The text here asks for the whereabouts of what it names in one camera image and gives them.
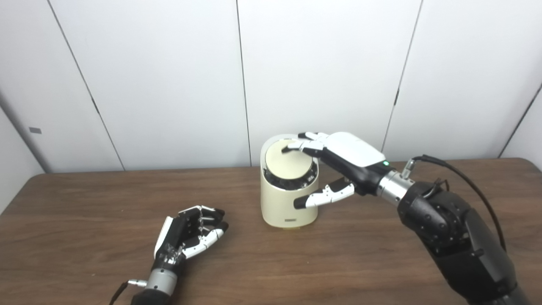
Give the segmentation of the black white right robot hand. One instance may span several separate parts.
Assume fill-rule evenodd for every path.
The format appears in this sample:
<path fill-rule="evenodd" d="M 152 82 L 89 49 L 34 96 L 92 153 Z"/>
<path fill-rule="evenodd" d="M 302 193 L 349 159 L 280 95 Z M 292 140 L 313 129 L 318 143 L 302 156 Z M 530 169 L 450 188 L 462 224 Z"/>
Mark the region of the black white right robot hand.
<path fill-rule="evenodd" d="M 293 201 L 296 210 L 337 202 L 354 194 L 376 196 L 381 180 L 391 172 L 384 154 L 352 133 L 300 133 L 282 148 L 317 158 L 343 177 Z"/>

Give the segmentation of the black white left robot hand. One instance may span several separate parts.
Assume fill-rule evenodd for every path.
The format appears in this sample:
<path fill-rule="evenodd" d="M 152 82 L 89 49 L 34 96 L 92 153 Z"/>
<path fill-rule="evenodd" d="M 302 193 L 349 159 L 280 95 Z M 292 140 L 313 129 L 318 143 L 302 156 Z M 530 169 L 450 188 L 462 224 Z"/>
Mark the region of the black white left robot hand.
<path fill-rule="evenodd" d="M 186 260 L 206 251 L 227 231 L 225 211 L 194 206 L 166 217 L 154 250 L 151 269 L 178 273 Z"/>

